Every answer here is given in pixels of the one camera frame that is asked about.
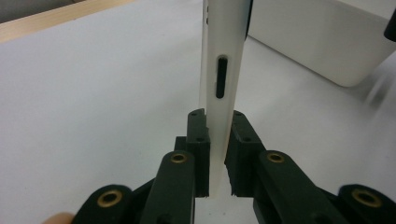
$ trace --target white object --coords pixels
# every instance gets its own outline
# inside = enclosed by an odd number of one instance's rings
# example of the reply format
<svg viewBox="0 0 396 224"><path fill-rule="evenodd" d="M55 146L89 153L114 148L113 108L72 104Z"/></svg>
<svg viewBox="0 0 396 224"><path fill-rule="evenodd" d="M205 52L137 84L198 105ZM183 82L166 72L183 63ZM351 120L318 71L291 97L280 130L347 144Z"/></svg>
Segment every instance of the white object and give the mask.
<svg viewBox="0 0 396 224"><path fill-rule="evenodd" d="M360 83L396 50L394 0L255 0L249 34L338 85Z"/></svg>
<svg viewBox="0 0 396 224"><path fill-rule="evenodd" d="M250 0L204 1L200 105L205 105L210 136L210 196L216 196L224 166L249 8ZM227 61L225 88L221 97L217 95L219 58Z"/></svg>

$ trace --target wooden strip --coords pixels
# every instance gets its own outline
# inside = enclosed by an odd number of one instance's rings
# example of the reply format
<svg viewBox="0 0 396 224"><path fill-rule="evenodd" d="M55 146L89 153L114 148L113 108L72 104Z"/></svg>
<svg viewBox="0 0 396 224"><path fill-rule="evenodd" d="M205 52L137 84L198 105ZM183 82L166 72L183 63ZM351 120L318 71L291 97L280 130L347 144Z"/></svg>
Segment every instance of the wooden strip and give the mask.
<svg viewBox="0 0 396 224"><path fill-rule="evenodd" d="M17 19L15 21L0 23L0 43L133 1L134 0L87 0Z"/></svg>

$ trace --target white tabletop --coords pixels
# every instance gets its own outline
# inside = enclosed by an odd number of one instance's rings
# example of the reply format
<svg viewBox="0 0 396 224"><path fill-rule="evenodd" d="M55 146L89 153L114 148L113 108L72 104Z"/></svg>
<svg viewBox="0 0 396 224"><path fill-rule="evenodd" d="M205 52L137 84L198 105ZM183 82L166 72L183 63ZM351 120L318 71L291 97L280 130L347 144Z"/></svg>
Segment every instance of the white tabletop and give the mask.
<svg viewBox="0 0 396 224"><path fill-rule="evenodd" d="M198 107L202 1L141 0L0 45L0 223L76 213L156 175ZM396 200L396 55L338 87L248 38L235 109L321 188ZM251 199L198 199L196 223L257 223Z"/></svg>

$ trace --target white box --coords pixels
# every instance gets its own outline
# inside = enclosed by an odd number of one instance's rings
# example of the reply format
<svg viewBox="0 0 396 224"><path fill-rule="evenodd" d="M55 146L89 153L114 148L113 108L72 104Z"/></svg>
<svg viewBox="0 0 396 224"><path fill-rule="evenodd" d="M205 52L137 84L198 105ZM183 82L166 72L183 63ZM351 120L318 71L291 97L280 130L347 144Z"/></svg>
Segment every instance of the white box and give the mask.
<svg viewBox="0 0 396 224"><path fill-rule="evenodd" d="M383 33L394 0L254 0L249 34L344 87L396 50Z"/></svg>

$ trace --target table surface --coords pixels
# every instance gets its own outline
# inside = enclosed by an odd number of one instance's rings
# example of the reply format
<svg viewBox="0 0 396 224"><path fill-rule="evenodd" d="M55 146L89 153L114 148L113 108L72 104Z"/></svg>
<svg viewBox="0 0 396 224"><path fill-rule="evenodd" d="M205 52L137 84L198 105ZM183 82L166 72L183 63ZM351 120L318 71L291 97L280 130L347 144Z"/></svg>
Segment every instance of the table surface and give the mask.
<svg viewBox="0 0 396 224"><path fill-rule="evenodd" d="M76 213L155 176L198 107L202 1L141 0L0 45L0 223ZM396 200L396 55L345 89L248 38L235 109L319 187ZM251 199L198 199L196 223L257 223Z"/></svg>

